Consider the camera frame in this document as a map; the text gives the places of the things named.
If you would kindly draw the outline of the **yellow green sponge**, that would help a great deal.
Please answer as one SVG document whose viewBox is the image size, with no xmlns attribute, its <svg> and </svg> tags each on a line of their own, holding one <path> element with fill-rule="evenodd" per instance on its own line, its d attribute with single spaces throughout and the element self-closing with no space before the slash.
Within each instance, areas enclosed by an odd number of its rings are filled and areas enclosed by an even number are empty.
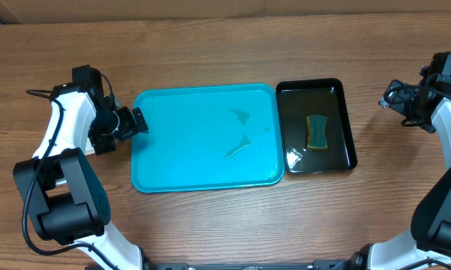
<svg viewBox="0 0 451 270">
<path fill-rule="evenodd" d="M 326 122 L 325 115 L 309 115 L 307 122 L 307 146 L 311 151 L 325 151 L 328 149 L 326 140 Z"/>
</svg>

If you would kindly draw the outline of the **yellow plate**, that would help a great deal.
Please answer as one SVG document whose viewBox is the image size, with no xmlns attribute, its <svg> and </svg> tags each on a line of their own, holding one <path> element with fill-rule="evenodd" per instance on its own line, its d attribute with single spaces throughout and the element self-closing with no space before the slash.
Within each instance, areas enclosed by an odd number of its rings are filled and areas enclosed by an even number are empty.
<svg viewBox="0 0 451 270">
<path fill-rule="evenodd" d="M 95 153 L 95 149 L 92 146 L 90 139 L 87 139 L 85 155 L 92 155 L 94 153 Z"/>
</svg>

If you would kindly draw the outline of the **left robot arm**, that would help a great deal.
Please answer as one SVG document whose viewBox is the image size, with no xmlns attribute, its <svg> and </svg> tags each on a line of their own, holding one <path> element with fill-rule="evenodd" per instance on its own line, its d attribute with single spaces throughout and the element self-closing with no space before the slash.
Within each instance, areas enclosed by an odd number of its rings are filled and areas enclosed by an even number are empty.
<svg viewBox="0 0 451 270">
<path fill-rule="evenodd" d="M 46 98 L 52 115 L 39 148 L 13 171 L 26 244 L 43 256 L 78 249 L 103 269 L 150 269 L 142 248 L 111 221 L 106 191 L 86 158 L 147 132 L 141 110 L 118 107 L 114 95 L 93 82 L 27 92 Z"/>
</svg>

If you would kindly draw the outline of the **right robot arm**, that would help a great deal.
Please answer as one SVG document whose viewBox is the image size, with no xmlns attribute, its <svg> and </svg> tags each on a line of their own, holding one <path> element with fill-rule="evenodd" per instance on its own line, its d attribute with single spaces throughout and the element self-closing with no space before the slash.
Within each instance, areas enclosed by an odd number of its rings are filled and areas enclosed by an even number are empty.
<svg viewBox="0 0 451 270">
<path fill-rule="evenodd" d="M 426 67 L 422 77 L 418 85 L 392 81 L 380 105 L 438 133 L 446 172 L 416 207 L 410 229 L 367 244 L 337 269 L 451 269 L 451 72 Z"/>
</svg>

